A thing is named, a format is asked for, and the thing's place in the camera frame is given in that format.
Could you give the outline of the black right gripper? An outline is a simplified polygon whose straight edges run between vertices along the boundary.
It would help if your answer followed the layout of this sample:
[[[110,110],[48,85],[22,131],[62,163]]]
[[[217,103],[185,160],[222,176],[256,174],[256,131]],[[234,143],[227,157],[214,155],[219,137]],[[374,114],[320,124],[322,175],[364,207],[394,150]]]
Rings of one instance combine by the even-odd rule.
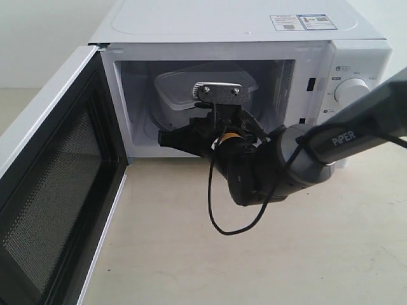
[[[232,132],[251,144],[266,142],[268,133],[259,121],[239,105],[215,105],[204,118],[192,118],[188,126],[175,130],[160,130],[158,143],[162,147],[187,149],[199,157],[209,154],[212,144],[226,133]]]

